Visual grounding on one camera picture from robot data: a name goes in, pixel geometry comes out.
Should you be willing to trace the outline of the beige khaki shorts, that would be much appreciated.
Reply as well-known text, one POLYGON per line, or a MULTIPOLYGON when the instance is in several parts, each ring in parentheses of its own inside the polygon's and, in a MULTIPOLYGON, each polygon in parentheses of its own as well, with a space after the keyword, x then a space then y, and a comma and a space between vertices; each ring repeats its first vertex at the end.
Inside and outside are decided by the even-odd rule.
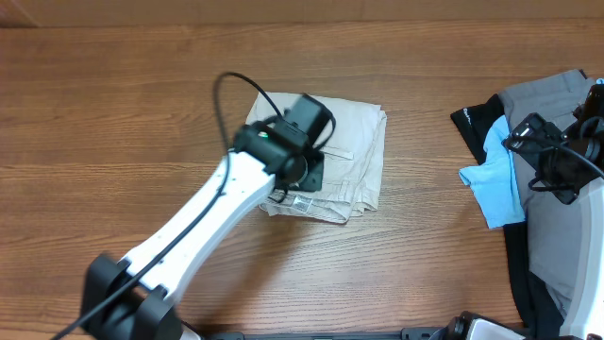
POLYGON ((322 148, 325 169, 322 190, 277 194, 260 207, 269 215, 310 217, 343 224, 351 217, 378 209, 384 161, 387 116, 380 105, 314 97, 330 110, 336 128, 320 135, 329 141, 322 148))

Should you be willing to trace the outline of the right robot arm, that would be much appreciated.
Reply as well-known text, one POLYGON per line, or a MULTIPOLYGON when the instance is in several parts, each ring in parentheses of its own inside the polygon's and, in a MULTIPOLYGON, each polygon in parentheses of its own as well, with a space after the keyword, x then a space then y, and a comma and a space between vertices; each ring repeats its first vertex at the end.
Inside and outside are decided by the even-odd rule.
POLYGON ((570 308, 560 339, 603 337, 603 85, 591 87, 575 112, 575 123, 561 131, 537 113, 530 114, 503 145, 535 170, 534 192, 577 207, 579 258, 570 308))

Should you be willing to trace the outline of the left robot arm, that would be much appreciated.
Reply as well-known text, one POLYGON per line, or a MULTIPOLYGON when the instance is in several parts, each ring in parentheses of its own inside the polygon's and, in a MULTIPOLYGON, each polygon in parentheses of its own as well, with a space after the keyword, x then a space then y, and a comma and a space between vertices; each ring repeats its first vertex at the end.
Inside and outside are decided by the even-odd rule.
POLYGON ((321 133, 270 120, 241 127, 210 179, 160 230, 118 262, 101 255, 91 263, 75 325, 95 339, 199 338, 176 314, 190 282, 276 188, 320 189, 321 133))

